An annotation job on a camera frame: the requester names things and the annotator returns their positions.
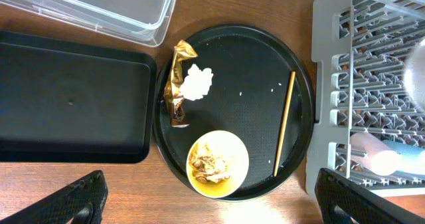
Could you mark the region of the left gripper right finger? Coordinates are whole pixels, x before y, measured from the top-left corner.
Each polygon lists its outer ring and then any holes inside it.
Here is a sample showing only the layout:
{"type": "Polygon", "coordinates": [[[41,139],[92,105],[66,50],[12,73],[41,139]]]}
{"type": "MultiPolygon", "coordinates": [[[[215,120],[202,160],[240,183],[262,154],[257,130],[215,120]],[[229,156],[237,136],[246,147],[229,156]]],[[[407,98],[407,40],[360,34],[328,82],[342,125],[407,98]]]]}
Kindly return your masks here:
{"type": "Polygon", "coordinates": [[[423,223],[413,214],[353,183],[338,173],[321,168],[315,196],[324,223],[423,223]]]}

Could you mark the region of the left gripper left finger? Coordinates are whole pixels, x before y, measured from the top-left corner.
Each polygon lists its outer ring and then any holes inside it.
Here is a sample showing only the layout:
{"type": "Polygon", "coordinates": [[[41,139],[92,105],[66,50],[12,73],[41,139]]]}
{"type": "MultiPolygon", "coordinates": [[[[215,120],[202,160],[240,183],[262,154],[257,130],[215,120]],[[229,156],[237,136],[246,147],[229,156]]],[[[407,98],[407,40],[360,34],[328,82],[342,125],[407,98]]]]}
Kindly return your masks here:
{"type": "Polygon", "coordinates": [[[101,223],[108,197],[104,174],[93,171],[2,223],[101,223]]]}

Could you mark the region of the pink cup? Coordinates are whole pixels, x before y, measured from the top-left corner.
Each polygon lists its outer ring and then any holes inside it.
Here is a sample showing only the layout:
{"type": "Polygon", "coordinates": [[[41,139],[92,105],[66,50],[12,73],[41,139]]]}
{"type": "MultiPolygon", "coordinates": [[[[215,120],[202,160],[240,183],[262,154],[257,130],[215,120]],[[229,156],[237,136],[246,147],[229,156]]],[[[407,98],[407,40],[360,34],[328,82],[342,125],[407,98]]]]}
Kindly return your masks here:
{"type": "Polygon", "coordinates": [[[400,154],[370,133],[350,137],[351,159],[376,175],[391,175],[402,162],[400,154]]]}

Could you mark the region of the blue cup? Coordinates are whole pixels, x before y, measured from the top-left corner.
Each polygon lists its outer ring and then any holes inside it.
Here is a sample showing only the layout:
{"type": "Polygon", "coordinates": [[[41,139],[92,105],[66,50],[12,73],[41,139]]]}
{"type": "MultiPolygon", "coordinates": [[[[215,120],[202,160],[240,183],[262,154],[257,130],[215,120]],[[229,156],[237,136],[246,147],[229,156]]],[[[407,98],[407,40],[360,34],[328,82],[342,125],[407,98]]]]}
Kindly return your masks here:
{"type": "Polygon", "coordinates": [[[391,140],[383,140],[389,148],[400,154],[399,171],[415,175],[424,175],[424,148],[410,146],[391,140]]]}

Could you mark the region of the food scraps with rice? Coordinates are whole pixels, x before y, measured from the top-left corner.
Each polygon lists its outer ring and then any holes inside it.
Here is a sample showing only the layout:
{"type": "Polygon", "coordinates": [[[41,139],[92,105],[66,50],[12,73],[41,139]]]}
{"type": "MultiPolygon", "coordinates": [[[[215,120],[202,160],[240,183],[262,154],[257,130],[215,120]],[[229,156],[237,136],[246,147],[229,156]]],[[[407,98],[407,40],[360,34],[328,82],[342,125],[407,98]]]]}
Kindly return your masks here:
{"type": "Polygon", "coordinates": [[[216,155],[207,143],[196,143],[189,155],[193,177],[201,183],[219,183],[230,178],[229,160],[216,155]]]}

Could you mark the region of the yellow bowl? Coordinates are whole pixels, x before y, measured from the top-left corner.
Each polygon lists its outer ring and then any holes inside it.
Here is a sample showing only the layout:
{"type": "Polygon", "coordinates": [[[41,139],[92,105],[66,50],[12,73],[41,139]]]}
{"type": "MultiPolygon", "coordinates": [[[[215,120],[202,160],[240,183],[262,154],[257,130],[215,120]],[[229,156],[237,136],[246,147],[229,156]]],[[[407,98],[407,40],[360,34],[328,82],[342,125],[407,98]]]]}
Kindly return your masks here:
{"type": "Polygon", "coordinates": [[[242,140],[235,134],[216,130],[202,135],[189,149],[186,161],[186,172],[191,187],[201,195],[213,199],[227,197],[233,194],[245,180],[249,168],[249,155],[242,140]],[[201,183],[192,175],[189,166],[189,155],[196,143],[207,143],[216,155],[227,157],[230,178],[219,183],[201,183]]]}

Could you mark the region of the wooden chopstick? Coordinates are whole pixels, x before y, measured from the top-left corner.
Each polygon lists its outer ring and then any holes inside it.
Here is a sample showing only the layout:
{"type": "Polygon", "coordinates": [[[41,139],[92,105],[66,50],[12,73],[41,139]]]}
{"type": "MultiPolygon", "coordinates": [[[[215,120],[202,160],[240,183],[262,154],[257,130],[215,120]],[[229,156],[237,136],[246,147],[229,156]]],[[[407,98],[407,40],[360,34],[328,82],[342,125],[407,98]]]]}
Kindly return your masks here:
{"type": "Polygon", "coordinates": [[[289,81],[289,84],[288,84],[288,90],[287,90],[287,95],[286,95],[286,102],[285,102],[285,105],[284,105],[284,111],[283,111],[283,116],[282,116],[282,125],[281,125],[281,128],[280,128],[280,136],[279,136],[278,147],[277,147],[277,152],[276,152],[276,161],[275,161],[275,164],[274,164],[274,171],[273,171],[274,177],[277,176],[278,168],[280,166],[280,158],[281,158],[282,148],[283,148],[283,144],[284,144],[286,126],[287,126],[287,122],[288,122],[288,115],[289,115],[289,109],[290,109],[290,104],[291,104],[291,100],[292,100],[292,94],[293,94],[295,80],[296,80],[296,71],[292,71],[291,75],[290,75],[290,81],[289,81]]]}

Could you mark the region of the grey plate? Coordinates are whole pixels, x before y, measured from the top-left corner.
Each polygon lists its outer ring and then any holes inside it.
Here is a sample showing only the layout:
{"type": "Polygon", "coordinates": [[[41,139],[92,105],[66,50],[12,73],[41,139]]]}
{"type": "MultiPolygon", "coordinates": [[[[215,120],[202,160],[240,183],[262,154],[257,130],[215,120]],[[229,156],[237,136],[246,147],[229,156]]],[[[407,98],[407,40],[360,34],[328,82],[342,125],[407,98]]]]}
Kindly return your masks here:
{"type": "Polygon", "coordinates": [[[424,40],[414,47],[405,64],[405,90],[416,108],[424,112],[424,40]]]}

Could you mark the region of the white tissue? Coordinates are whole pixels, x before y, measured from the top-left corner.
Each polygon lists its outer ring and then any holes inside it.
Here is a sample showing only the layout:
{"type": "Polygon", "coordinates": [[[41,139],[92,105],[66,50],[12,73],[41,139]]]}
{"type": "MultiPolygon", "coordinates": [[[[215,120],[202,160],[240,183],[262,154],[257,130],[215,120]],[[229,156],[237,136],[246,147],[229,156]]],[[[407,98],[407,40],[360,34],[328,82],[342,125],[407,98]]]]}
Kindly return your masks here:
{"type": "Polygon", "coordinates": [[[186,100],[200,100],[209,93],[212,79],[211,68],[201,70],[196,64],[192,64],[179,91],[186,100]]]}

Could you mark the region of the gold foil wrapper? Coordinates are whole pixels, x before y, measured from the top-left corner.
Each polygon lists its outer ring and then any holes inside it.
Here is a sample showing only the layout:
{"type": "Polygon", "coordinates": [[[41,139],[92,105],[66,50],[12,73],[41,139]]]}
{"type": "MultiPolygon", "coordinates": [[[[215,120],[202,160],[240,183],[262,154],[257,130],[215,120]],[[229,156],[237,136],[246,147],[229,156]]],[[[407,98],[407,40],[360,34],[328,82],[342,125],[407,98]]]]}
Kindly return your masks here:
{"type": "Polygon", "coordinates": [[[182,62],[196,57],[198,54],[186,41],[180,40],[174,46],[171,68],[163,93],[169,111],[170,125],[174,128],[185,128],[189,125],[182,107],[184,97],[180,91],[180,87],[184,83],[182,62]]]}

